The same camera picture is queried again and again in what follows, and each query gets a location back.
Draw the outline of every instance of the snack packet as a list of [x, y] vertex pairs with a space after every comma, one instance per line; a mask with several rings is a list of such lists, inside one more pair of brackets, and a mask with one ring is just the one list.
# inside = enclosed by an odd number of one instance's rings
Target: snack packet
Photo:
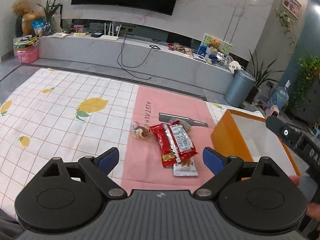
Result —
[[43, 36], [44, 35], [44, 20], [43, 20], [43, 18], [32, 21], [31, 26], [34, 29], [36, 36]]
[[139, 122], [131, 123], [130, 132], [136, 139], [141, 140], [147, 139], [150, 135], [149, 126]]
[[171, 118], [171, 120], [169, 121], [169, 123], [174, 123], [176, 121], [179, 121], [179, 124], [182, 125], [182, 127], [184, 128], [184, 130], [187, 132], [187, 133], [190, 133], [191, 132], [191, 125], [188, 124], [186, 121], [183, 121], [183, 120], [180, 120], [178, 118]]
[[198, 176], [193, 157], [180, 164], [173, 165], [174, 176]]
[[150, 130], [159, 142], [163, 167], [182, 163], [198, 154], [189, 135], [179, 124], [179, 121], [172, 124], [161, 123], [151, 126]]

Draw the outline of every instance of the grid pattern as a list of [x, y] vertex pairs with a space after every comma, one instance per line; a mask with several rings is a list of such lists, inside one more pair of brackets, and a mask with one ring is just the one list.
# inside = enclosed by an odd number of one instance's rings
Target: grid pattern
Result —
[[[43, 90], [54, 88], [49, 93]], [[14, 200], [23, 187], [54, 156], [64, 162], [98, 156], [117, 147], [119, 164], [108, 175], [121, 184], [138, 85], [65, 71], [40, 69], [7, 99], [0, 116], [0, 203], [15, 216]], [[76, 119], [77, 107], [86, 99], [107, 100], [107, 106], [85, 122]], [[30, 139], [24, 147], [19, 138]]]
[[218, 124], [218, 122], [220, 122], [220, 120], [223, 117], [224, 113], [228, 109], [237, 110], [237, 111], [240, 111], [240, 112], [243, 112], [243, 113], [246, 113], [246, 114], [250, 114], [250, 115], [254, 115], [254, 116], [257, 116], [257, 117], [264, 118], [264, 116], [259, 111], [250, 112], [250, 111], [247, 111], [247, 110], [235, 108], [233, 106], [225, 106], [225, 105], [213, 104], [213, 103], [209, 103], [209, 102], [206, 102], [206, 103], [207, 103], [209, 112], [210, 112], [211, 117], [212, 117], [212, 119], [213, 119], [215, 124]]

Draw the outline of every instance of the black pot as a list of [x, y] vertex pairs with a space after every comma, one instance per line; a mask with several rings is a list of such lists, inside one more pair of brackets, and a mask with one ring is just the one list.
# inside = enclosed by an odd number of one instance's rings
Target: black pot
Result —
[[22, 16], [19, 16], [16, 19], [16, 37], [21, 37], [23, 36], [23, 32], [22, 32]]
[[256, 87], [253, 87], [249, 93], [249, 95], [247, 96], [247, 98], [245, 99], [245, 101], [247, 101], [249, 104], [252, 104], [255, 96], [257, 95], [259, 89], [257, 89]]

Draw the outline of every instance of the blue gripper pad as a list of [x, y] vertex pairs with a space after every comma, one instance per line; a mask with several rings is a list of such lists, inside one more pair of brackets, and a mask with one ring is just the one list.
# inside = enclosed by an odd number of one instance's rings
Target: blue gripper pad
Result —
[[215, 155], [214, 151], [210, 151], [207, 148], [203, 150], [203, 162], [208, 167], [208, 169], [217, 175], [220, 171], [224, 169], [223, 160]]
[[107, 152], [103, 153], [97, 159], [98, 169], [108, 175], [119, 163], [119, 150], [117, 148], [111, 148]]

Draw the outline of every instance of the lemon print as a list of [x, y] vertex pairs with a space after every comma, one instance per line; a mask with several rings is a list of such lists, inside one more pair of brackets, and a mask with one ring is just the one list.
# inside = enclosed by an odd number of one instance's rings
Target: lemon print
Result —
[[83, 101], [77, 108], [76, 119], [85, 122], [80, 117], [89, 117], [88, 113], [98, 112], [106, 107], [108, 100], [90, 98]]
[[44, 94], [47, 94], [47, 93], [52, 92], [54, 89], [55, 88], [48, 88], [48, 89], [42, 90], [41, 92], [44, 93]]
[[30, 144], [30, 139], [28, 137], [22, 136], [18, 139], [18, 141], [22, 144], [24, 147], [28, 147]]
[[220, 108], [221, 110], [223, 109], [222, 106], [219, 106], [218, 104], [215, 104], [215, 103], [211, 103], [213, 104], [214, 106], [216, 106], [217, 108]]
[[2, 107], [1, 107], [1, 109], [0, 109], [0, 113], [1, 113], [2, 116], [5, 116], [5, 114], [8, 112], [8, 109], [9, 109], [9, 107], [11, 106], [11, 104], [12, 104], [12, 100], [10, 100], [10, 101], [8, 101], [8, 102], [5, 102], [5, 103], [2, 105]]

